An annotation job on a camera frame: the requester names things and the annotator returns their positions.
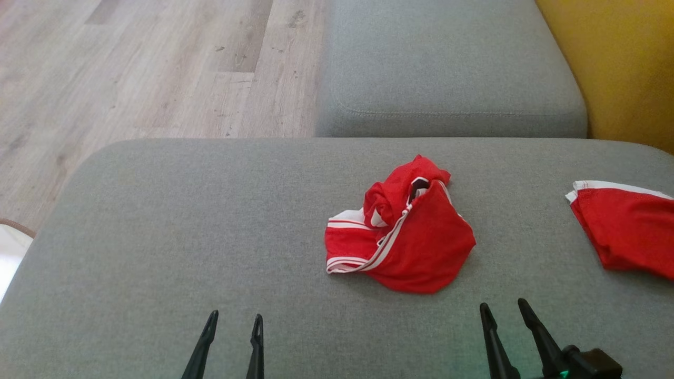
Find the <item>wooden floor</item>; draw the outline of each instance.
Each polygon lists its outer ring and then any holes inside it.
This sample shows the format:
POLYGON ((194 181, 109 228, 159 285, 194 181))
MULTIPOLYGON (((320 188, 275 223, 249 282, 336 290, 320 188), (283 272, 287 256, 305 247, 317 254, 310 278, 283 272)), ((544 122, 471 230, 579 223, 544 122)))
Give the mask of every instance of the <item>wooden floor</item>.
POLYGON ((322 0, 0 0, 0 217, 134 138, 313 134, 322 0))

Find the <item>gray fabric surface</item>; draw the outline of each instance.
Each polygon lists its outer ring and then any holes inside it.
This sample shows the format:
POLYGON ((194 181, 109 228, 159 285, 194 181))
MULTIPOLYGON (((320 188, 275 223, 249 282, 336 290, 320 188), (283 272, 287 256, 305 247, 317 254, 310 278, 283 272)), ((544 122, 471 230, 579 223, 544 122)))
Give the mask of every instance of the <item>gray fabric surface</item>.
POLYGON ((674 374, 674 285, 607 272, 564 194, 577 179, 674 194, 674 157, 594 140, 146 140, 87 160, 0 305, 3 378, 178 378, 208 314, 207 378, 243 378, 257 312, 268 378, 486 378, 487 301, 523 378, 517 298, 560 345, 630 378, 674 374), (325 273, 327 218, 425 154, 477 246, 435 295, 325 273))
POLYGON ((586 137, 533 0, 333 0, 318 136, 586 137))

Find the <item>gray ottoman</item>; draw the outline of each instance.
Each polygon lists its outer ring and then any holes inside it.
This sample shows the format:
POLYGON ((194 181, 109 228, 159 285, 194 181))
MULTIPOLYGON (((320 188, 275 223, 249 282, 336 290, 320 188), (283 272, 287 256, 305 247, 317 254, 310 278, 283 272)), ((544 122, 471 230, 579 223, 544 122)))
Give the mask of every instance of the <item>gray ottoman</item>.
POLYGON ((86 161, 0 305, 3 378, 178 378, 208 314, 208 378, 244 378, 265 318, 269 378, 487 378, 486 301, 511 361, 540 374, 517 308, 630 378, 674 374, 674 286, 607 272, 564 194, 601 179, 674 194, 674 157, 593 140, 145 140, 86 161), (477 246, 435 295, 325 273, 327 218, 425 154, 477 246))
POLYGON ((331 0, 322 137, 585 138, 533 0, 331 0))

